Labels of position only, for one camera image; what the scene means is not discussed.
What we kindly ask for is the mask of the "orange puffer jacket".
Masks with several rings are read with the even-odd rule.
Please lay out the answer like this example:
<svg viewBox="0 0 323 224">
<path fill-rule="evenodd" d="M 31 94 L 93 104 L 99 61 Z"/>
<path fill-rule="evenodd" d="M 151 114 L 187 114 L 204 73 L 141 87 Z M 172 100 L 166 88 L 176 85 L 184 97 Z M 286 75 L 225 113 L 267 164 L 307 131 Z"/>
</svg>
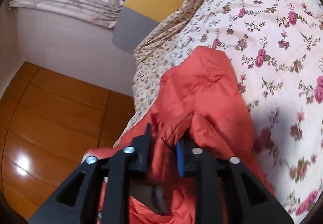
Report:
<svg viewBox="0 0 323 224">
<path fill-rule="evenodd" d="M 195 182 L 180 178 L 174 147 L 188 131 L 198 146 L 228 159 L 236 156 L 270 188 L 252 150 L 254 127 L 236 76 L 223 51 L 198 46 L 180 65 L 161 78 L 158 97 L 144 117 L 113 148 L 90 149 L 87 156 L 106 158 L 131 143 L 152 126 L 152 160 L 147 182 L 159 184 L 170 199 L 170 212 L 159 216 L 130 197 L 131 223 L 193 223 Z"/>
</svg>

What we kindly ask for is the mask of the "small-floral beige bedsheet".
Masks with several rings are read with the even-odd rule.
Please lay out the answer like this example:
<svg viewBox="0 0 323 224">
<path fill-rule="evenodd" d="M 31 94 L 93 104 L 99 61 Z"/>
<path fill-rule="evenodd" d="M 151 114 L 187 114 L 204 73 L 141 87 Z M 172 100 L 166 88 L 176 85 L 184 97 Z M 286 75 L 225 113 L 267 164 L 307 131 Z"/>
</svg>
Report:
<svg viewBox="0 0 323 224">
<path fill-rule="evenodd" d="M 133 52 L 136 73 L 133 79 L 135 114 L 143 116 L 158 93 L 161 75 L 158 62 L 170 50 L 177 34 L 187 25 L 204 0 L 184 0 L 177 11 L 170 14 L 137 46 Z"/>
</svg>

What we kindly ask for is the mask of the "floral rose quilt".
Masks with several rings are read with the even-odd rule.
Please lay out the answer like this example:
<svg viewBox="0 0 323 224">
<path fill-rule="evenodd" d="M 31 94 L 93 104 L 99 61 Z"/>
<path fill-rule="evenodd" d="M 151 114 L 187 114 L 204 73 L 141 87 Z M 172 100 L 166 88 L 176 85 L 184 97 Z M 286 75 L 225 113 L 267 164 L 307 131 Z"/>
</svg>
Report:
<svg viewBox="0 0 323 224">
<path fill-rule="evenodd" d="M 204 0 L 158 61 L 161 77 L 199 45 L 227 54 L 265 176 L 304 223 L 322 194 L 321 2 Z"/>
</svg>

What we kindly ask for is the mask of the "grey yellow blue headboard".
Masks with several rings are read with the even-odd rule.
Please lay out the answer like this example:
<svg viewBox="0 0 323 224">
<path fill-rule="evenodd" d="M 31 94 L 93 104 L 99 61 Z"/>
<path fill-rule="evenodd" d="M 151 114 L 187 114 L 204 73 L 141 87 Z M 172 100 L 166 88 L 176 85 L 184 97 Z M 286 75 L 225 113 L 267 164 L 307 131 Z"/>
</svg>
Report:
<svg viewBox="0 0 323 224">
<path fill-rule="evenodd" d="M 142 40 L 184 0 L 125 0 L 113 30 L 113 44 L 132 54 Z"/>
</svg>

